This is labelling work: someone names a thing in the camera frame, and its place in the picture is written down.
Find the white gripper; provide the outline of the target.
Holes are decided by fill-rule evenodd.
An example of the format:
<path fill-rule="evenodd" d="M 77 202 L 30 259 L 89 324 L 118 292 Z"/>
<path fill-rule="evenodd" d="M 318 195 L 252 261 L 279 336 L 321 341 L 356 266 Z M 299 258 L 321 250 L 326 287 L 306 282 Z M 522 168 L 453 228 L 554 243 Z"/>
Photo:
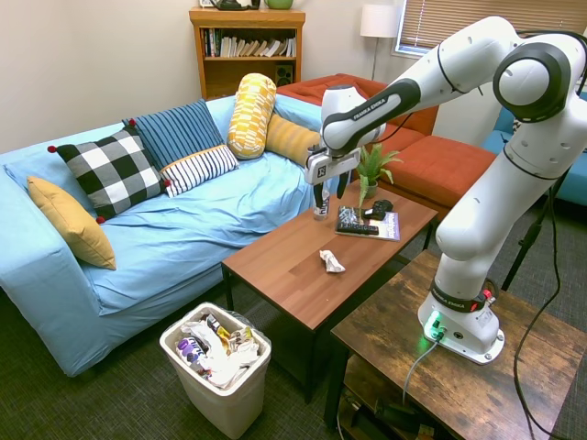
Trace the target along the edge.
<path fill-rule="evenodd" d="M 305 162 L 305 181 L 313 186 L 315 212 L 327 212 L 329 192 L 324 186 L 325 181 L 338 177 L 338 199 L 341 199 L 348 186 L 352 171 L 360 163 L 360 149 L 334 157 L 328 148 L 314 145 L 307 151 Z"/>

